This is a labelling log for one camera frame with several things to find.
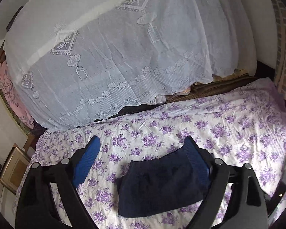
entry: dark blue cloth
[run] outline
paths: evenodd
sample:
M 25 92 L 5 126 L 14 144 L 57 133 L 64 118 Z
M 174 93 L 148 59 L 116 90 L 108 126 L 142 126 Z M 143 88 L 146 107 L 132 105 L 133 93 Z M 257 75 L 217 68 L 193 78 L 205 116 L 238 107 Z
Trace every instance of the dark blue cloth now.
M 146 217 L 201 201 L 210 184 L 208 171 L 191 142 L 160 159 L 131 161 L 127 174 L 116 179 L 118 214 Z
M 72 183 L 75 188 L 77 188 L 78 185 L 82 184 L 85 181 L 101 149 L 101 141 L 99 137 L 92 138 L 88 142 L 87 147 L 88 147 L 87 150 L 85 151 L 82 158 L 74 168 Z

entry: bed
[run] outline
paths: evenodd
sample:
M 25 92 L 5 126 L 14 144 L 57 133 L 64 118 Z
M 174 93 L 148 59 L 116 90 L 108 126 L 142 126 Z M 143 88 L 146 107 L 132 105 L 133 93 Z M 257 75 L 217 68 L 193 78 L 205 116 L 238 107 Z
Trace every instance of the bed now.
M 270 195 L 281 179 L 286 162 L 286 108 L 268 78 L 226 94 L 165 104 L 64 132 L 47 131 L 38 141 L 26 174 L 36 161 L 50 165 L 71 157 L 93 135 L 100 138 L 101 151 L 78 193 L 99 228 L 184 228 L 187 225 L 199 203 L 145 218 L 118 216 L 114 182 L 127 172 L 131 160 L 162 157 L 182 147 L 188 135 L 227 164 L 250 163 L 262 189 Z M 14 210 L 25 176 L 17 191 Z M 57 211 L 62 221 L 69 224 L 57 187 L 51 187 Z M 231 189 L 227 187 L 214 224 L 223 218 L 230 194 Z M 276 218 L 285 207 L 286 193 Z

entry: pink floral fabric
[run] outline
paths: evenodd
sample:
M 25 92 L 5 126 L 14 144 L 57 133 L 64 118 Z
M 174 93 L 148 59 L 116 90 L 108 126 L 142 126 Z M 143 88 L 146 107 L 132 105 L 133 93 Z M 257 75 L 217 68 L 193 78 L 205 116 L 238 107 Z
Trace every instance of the pink floral fabric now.
M 227 164 L 250 163 L 261 188 L 272 195 L 286 161 L 286 108 L 270 79 L 259 79 L 229 93 L 175 102 L 154 110 L 105 120 L 65 132 L 47 131 L 40 137 L 25 176 L 18 188 L 14 211 L 27 172 L 34 162 L 56 164 L 85 147 L 93 135 L 101 150 L 78 194 L 100 229 L 182 229 L 200 203 L 144 218 L 117 214 L 115 179 L 125 175 L 131 160 L 162 157 L 183 146 L 190 135 L 196 143 Z M 53 197 L 61 220 L 70 225 L 57 186 Z M 214 225 L 222 221 L 231 195 L 231 185 Z M 286 207 L 286 193 L 276 218 Z
M 17 91 L 13 87 L 13 83 L 8 74 L 6 60 L 0 65 L 0 87 L 5 99 L 7 100 L 11 109 L 13 109 L 14 113 L 26 126 L 33 129 L 34 119 L 20 100 Z

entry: gold picture frame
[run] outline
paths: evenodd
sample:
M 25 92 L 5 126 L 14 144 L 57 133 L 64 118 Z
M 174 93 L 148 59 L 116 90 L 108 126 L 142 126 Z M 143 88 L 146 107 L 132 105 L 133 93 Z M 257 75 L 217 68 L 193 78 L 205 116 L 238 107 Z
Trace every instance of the gold picture frame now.
M 14 144 L 0 171 L 0 183 L 16 194 L 29 162 L 29 157 Z

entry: metal bolt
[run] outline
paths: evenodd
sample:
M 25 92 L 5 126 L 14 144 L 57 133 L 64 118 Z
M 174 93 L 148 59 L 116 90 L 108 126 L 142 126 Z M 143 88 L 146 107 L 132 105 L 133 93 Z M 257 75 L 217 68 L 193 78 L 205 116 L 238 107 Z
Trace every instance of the metal bolt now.
M 67 158 L 67 157 L 65 157 L 65 158 L 62 159 L 62 164 L 67 164 L 67 163 L 69 163 L 69 162 L 70 162 L 70 159 Z
M 220 158 L 214 159 L 215 164 L 221 165 L 223 161 Z
M 33 163 L 33 164 L 32 164 L 32 168 L 33 168 L 33 169 L 38 168 L 38 166 L 39 166 L 39 163 Z
M 245 167 L 246 167 L 247 169 L 252 169 L 252 166 L 251 166 L 251 164 L 249 164 L 249 163 L 245 163 Z

